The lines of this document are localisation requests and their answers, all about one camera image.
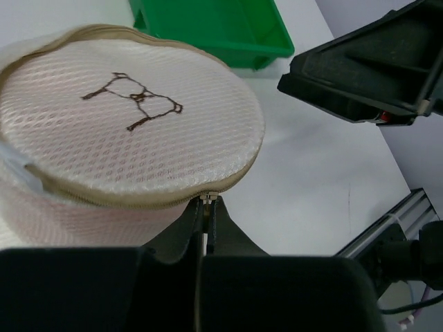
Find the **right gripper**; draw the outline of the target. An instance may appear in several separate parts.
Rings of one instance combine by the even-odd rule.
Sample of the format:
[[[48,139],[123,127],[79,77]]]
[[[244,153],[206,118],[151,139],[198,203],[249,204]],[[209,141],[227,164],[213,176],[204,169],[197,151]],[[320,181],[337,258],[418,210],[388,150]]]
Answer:
[[[295,56],[278,90],[353,123],[442,115],[442,2],[414,1]]]

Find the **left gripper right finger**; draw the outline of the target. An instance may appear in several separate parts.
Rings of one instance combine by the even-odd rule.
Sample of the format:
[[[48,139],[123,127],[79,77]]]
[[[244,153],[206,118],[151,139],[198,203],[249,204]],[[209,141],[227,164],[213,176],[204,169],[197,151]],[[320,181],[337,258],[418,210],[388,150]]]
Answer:
[[[372,282],[342,257],[263,255],[222,199],[210,209],[202,260],[203,331],[385,331]]]

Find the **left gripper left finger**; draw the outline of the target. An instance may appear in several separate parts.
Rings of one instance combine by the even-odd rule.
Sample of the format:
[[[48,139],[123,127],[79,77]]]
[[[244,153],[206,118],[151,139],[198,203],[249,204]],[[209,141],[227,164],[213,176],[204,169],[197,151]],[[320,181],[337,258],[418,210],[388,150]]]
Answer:
[[[1,251],[2,331],[197,331],[204,205],[145,245]]]

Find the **white mesh laundry bag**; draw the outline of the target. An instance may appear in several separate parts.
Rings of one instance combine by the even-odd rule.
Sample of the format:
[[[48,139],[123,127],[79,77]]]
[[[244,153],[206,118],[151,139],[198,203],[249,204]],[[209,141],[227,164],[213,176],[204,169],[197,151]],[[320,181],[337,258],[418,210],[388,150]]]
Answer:
[[[1,247],[137,246],[255,162],[256,96],[194,46],[91,24],[1,47]]]

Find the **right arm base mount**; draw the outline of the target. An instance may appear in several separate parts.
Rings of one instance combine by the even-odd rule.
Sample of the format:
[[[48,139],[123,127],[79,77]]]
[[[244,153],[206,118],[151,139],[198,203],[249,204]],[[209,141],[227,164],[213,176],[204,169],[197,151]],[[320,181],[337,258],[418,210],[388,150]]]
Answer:
[[[382,296],[399,281],[421,281],[435,291],[442,290],[442,222],[427,223],[413,240],[387,238],[394,225],[354,259],[372,280]]]

